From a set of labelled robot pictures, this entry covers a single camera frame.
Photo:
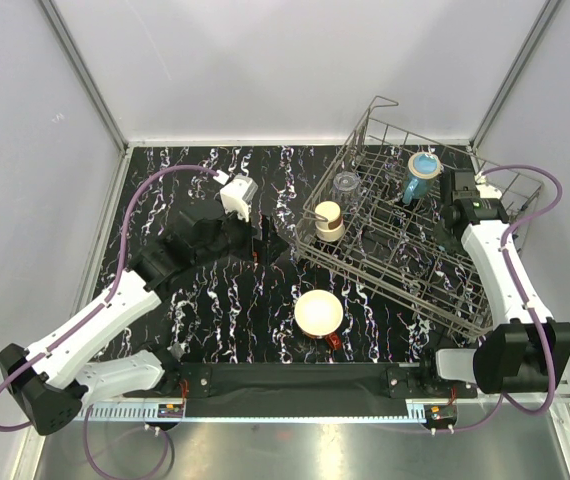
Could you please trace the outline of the blue butterfly mug orange inside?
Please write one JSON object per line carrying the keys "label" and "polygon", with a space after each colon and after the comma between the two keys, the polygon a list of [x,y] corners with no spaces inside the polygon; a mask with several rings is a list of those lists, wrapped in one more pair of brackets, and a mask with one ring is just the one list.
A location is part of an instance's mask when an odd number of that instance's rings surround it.
{"label": "blue butterfly mug orange inside", "polygon": [[442,164],[436,154],[421,151],[412,155],[407,163],[402,202],[409,205],[423,198],[441,172]]}

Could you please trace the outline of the beige cup with brown band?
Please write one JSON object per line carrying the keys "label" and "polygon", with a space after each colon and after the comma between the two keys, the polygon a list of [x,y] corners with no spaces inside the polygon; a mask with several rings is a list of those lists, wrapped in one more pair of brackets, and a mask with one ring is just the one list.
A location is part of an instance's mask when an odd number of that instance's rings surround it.
{"label": "beige cup with brown band", "polygon": [[314,210],[316,235],[319,239],[333,243],[338,241],[345,232],[342,210],[334,201],[319,203]]}

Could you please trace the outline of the red mug white inside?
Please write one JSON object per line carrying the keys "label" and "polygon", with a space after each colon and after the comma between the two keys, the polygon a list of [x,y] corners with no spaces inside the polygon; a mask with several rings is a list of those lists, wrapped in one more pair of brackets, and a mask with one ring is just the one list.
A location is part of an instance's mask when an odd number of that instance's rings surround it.
{"label": "red mug white inside", "polygon": [[338,329],[344,318],[340,300],[326,290],[311,290],[300,296],[294,306],[294,320],[308,337],[325,340],[332,350],[342,348]]}

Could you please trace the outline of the clear drinking glass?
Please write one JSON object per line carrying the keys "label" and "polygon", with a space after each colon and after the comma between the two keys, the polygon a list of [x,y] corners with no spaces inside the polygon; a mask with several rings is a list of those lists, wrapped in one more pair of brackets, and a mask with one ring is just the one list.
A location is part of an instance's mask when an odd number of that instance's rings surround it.
{"label": "clear drinking glass", "polygon": [[360,197],[361,180],[350,171],[338,172],[332,181],[332,199],[342,210],[349,210]]}

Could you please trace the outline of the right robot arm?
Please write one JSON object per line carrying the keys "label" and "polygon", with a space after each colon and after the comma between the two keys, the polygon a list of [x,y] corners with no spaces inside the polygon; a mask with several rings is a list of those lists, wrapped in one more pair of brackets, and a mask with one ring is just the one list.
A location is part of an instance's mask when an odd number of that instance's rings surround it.
{"label": "right robot arm", "polygon": [[570,323],[557,322],[537,295],[516,251],[498,197],[487,197],[472,170],[440,180],[441,220],[434,237],[448,253],[467,254],[489,302],[493,329],[475,349],[440,349],[418,372],[418,385],[440,397],[454,381],[486,394],[552,394],[570,356]]}

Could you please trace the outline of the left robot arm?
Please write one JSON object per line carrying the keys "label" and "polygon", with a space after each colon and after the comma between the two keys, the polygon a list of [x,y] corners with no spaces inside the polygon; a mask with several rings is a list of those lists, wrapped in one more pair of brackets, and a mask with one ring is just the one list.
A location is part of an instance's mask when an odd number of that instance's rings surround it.
{"label": "left robot arm", "polygon": [[182,381],[180,343],[107,362],[92,359],[171,297],[196,268],[226,257],[270,265],[287,248],[270,216],[262,216],[254,228],[215,205],[204,212],[190,207],[131,259],[105,293],[56,331],[28,347],[6,346],[0,352],[3,387],[41,436],[61,430],[97,402],[139,391],[171,396]]}

